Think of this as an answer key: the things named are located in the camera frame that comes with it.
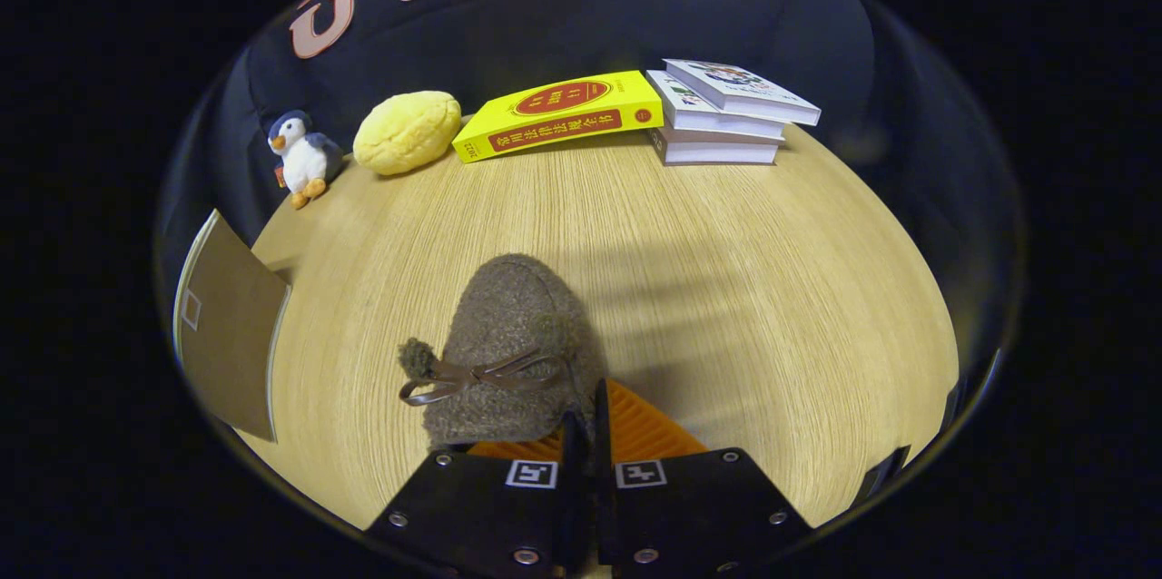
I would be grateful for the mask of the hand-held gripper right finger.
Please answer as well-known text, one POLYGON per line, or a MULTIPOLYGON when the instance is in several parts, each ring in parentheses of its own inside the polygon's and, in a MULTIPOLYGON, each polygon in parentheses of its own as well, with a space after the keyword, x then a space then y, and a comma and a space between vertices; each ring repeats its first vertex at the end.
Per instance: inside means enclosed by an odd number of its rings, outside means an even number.
POLYGON ((756 578, 812 536, 740 446, 703 446, 610 378, 596 409, 598 563, 615 578, 756 578))

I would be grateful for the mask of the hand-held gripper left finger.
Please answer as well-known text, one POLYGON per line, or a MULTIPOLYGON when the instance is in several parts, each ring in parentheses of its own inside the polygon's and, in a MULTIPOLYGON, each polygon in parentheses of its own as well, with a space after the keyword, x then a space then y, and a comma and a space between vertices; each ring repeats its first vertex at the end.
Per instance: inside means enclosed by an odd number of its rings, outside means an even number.
POLYGON ((431 452, 363 534, 428 578, 568 578, 584 563, 584 462, 576 415, 551 460, 431 452))

